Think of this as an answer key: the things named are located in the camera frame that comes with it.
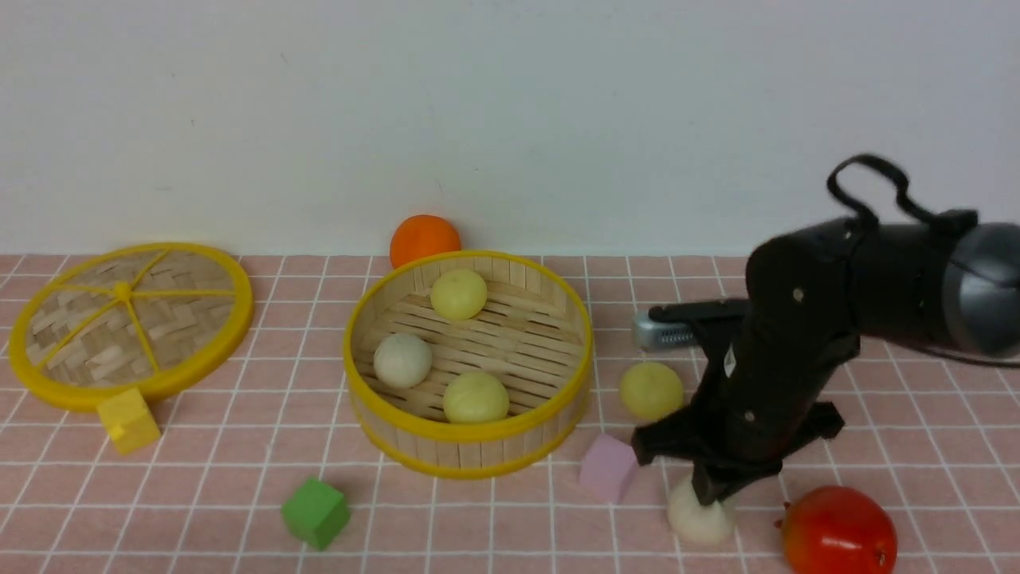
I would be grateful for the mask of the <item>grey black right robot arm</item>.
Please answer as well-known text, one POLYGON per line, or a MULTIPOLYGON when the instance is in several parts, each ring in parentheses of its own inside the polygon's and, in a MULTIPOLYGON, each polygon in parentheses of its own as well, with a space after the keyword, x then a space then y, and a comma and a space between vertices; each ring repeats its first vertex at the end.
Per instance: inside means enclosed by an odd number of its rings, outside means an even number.
POLYGON ((747 295, 639 313, 642 349, 698 345, 708 359, 688 406, 634 429, 638 465, 693 464, 701 505, 776 475, 792 454, 844 429, 819 399, 834 373, 883 340, 967 364, 1016 367, 1018 227, 959 234, 832 219, 751 252, 747 295))

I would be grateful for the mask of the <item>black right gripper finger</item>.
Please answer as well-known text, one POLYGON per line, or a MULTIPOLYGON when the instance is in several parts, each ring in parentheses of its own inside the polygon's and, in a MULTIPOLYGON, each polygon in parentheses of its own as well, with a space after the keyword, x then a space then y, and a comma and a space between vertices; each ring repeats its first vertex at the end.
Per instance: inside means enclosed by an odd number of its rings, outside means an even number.
POLYGON ((737 472, 726 466, 693 466, 692 489, 702 506, 724 502, 735 494, 737 472))
POLYGON ((729 480, 729 497, 735 497, 740 491, 758 481, 772 478, 783 471, 782 466, 755 466, 751 469, 737 469, 733 471, 733 477, 729 480))

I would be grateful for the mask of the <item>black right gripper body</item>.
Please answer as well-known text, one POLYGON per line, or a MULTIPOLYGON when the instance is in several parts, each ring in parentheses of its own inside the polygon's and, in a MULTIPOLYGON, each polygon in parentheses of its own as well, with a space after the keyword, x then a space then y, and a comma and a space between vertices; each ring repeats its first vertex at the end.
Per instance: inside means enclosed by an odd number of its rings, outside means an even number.
POLYGON ((819 401, 842 364, 859 355, 860 337, 844 324, 811 317, 764 317, 746 299, 657 305, 661 322, 688 322, 709 364, 688 406, 638 427, 638 464, 656 458, 695 466, 781 466, 844 421, 819 401))

